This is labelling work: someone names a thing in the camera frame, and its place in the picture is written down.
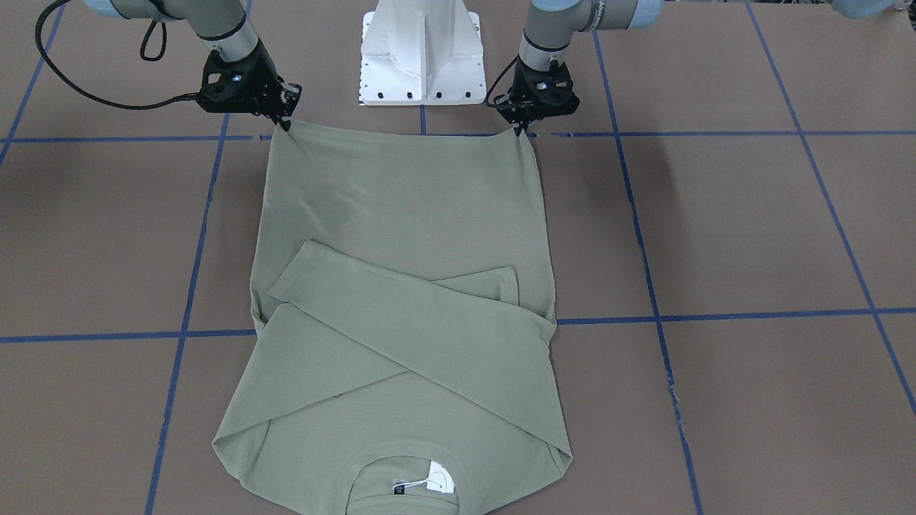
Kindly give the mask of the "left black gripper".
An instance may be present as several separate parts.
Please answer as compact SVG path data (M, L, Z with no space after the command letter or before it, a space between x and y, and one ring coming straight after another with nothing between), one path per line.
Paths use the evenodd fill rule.
M494 85L509 71L513 71L512 85L506 94L494 98L494 108L512 124L516 137L527 133L535 121L570 115L579 107L579 98L573 91L575 83L566 63L550 61L547 71L540 71L521 61L512 61Z

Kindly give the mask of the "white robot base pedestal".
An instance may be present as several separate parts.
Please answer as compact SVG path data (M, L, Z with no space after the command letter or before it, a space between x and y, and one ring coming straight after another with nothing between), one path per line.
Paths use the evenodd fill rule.
M362 17L358 101L365 107L481 104L480 17L462 1L380 1Z

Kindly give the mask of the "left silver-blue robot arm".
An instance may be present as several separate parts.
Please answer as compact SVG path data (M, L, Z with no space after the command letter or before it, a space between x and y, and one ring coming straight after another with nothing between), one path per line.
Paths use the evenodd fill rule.
M896 9L902 1L804 1L826 4L845 19L870 19ZM529 132L533 122L566 117L581 101L570 78L566 53L573 34L605 30L637 30L660 17L666 1L530 1L520 48L506 69L494 79L485 104L506 120L517 137ZM491 101L495 86L509 71L512 85L506 94ZM788 131L668 131L612 132L595 136L689 137L689 136L788 136Z

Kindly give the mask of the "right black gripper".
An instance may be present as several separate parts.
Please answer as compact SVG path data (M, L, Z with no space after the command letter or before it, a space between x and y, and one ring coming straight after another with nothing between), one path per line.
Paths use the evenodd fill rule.
M300 101L302 87L289 84L278 75L263 44L240 61L227 62L217 50L210 50L204 63L202 87L196 102L207 113L264 115L278 121L284 131Z

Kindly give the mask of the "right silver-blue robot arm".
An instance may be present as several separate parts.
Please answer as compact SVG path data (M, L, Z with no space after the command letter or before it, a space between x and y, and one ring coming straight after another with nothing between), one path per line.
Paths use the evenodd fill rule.
M194 101L207 113L263 115L291 128L301 86L289 84L277 69L240 1L87 1L114 19L186 21L209 52L202 86Z

